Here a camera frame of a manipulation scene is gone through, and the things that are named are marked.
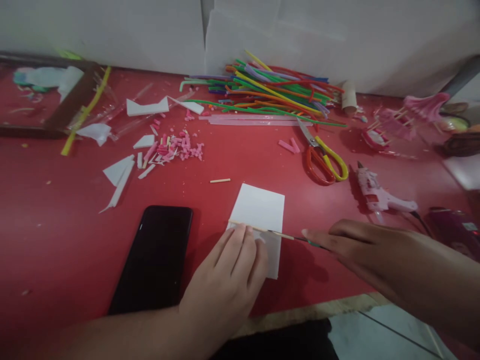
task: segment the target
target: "paper roll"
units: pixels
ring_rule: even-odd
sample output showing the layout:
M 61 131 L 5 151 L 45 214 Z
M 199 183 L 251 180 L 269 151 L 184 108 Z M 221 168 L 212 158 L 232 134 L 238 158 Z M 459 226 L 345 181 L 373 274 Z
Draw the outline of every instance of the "paper roll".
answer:
M 341 87 L 345 92 L 341 95 L 341 109 L 345 114 L 353 116 L 357 113 L 357 94 L 355 93 L 355 83 L 347 80 Z

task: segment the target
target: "red scissor handle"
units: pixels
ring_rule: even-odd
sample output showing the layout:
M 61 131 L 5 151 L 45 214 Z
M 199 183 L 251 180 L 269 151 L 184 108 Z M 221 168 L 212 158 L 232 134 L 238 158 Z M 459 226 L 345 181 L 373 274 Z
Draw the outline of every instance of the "red scissor handle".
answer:
M 312 158 L 316 161 L 317 166 L 325 174 L 325 178 L 321 178 L 314 171 L 312 166 Z M 309 146 L 306 150 L 306 167 L 310 172 L 311 176 L 321 185 L 332 185 L 335 182 L 335 176 L 332 171 L 329 169 L 324 159 L 317 153 L 314 146 Z

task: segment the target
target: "white floor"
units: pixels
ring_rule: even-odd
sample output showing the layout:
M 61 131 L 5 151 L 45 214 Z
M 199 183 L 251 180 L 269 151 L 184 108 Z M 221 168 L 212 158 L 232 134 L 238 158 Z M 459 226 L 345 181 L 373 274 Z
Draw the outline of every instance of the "white floor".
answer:
M 433 328 L 441 354 L 439 354 L 427 326 L 395 305 L 373 308 L 365 312 L 338 315 L 330 318 L 332 331 L 329 335 L 340 360 L 455 360 L 456 357 L 442 343 Z M 431 352 L 408 341 L 414 341 Z

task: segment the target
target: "phone screen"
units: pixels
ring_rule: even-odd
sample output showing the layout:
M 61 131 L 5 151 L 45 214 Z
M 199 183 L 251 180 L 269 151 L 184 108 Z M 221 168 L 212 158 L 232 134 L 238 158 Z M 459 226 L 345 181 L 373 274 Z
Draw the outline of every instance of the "phone screen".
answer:
M 162 309 L 180 302 L 193 211 L 188 207 L 145 209 L 108 310 L 109 315 Z

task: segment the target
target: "yellow scissor handle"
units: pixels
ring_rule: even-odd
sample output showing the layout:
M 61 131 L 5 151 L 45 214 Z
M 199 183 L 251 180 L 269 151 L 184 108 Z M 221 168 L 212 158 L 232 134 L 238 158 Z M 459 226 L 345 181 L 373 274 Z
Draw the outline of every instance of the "yellow scissor handle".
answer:
M 347 167 L 347 164 L 345 164 L 345 161 L 343 161 L 342 158 L 338 156 L 337 153 L 335 153 L 331 148 L 325 145 L 322 139 L 320 139 L 318 136 L 315 136 L 315 141 L 325 150 L 326 155 L 323 156 L 323 160 L 325 161 L 325 164 L 328 166 L 335 179 L 338 182 L 347 180 L 349 178 L 349 169 Z M 338 165 L 340 165 L 341 176 L 335 171 L 334 167 L 332 166 L 329 155 L 335 159 Z

